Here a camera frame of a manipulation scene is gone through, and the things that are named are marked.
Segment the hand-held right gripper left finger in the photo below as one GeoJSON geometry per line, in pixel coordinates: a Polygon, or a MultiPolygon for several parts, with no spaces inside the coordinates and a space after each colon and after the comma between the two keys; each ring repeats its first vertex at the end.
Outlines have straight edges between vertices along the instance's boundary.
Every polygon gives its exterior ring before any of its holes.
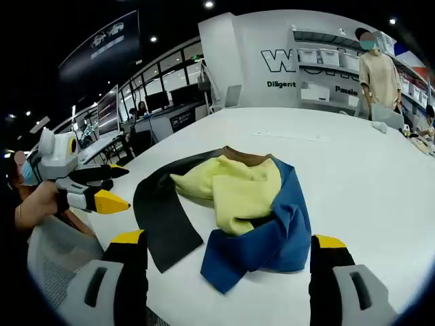
{"type": "Polygon", "coordinates": [[[58,313],[67,325],[146,325],[146,272],[146,231],[119,234],[71,280],[58,313]]]}

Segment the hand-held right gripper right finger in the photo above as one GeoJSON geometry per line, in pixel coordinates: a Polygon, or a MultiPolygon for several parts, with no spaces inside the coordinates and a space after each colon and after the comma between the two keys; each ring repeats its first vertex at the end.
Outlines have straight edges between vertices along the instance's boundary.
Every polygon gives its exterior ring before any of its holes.
{"type": "Polygon", "coordinates": [[[391,325],[387,287],[339,239],[311,237],[311,325],[391,325]]]}

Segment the person's left hand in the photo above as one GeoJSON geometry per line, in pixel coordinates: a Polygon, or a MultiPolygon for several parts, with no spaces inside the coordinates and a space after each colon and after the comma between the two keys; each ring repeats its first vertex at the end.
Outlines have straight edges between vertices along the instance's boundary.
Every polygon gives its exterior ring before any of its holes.
{"type": "Polygon", "coordinates": [[[34,228],[46,217],[58,211],[56,195],[57,186],[51,181],[44,181],[15,210],[15,226],[20,229],[34,228]]]}

